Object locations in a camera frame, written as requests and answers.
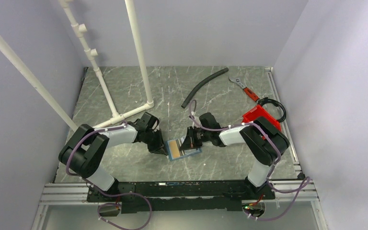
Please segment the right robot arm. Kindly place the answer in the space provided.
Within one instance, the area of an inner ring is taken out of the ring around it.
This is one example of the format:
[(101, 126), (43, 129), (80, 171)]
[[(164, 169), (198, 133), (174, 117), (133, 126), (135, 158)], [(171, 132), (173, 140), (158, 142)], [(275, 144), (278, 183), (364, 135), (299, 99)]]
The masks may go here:
[(195, 150), (210, 142), (217, 147), (246, 144), (257, 160), (247, 176), (245, 193), (251, 199), (258, 198), (264, 191), (263, 185), (273, 172), (281, 156), (289, 148), (288, 138), (263, 116), (252, 122), (221, 127), (211, 113), (202, 114), (198, 120), (189, 116), (195, 126), (187, 128), (180, 151)]

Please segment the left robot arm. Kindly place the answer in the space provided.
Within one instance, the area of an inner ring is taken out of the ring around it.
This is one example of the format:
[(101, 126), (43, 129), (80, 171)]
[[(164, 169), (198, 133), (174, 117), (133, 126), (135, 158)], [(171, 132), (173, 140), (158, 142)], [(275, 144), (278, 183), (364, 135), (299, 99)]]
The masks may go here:
[(119, 181), (100, 166), (105, 150), (121, 144), (144, 143), (149, 153), (168, 155), (159, 119), (148, 112), (134, 122), (95, 129), (88, 124), (78, 127), (58, 155), (66, 174), (78, 176), (97, 187), (100, 196), (113, 201), (120, 193)]

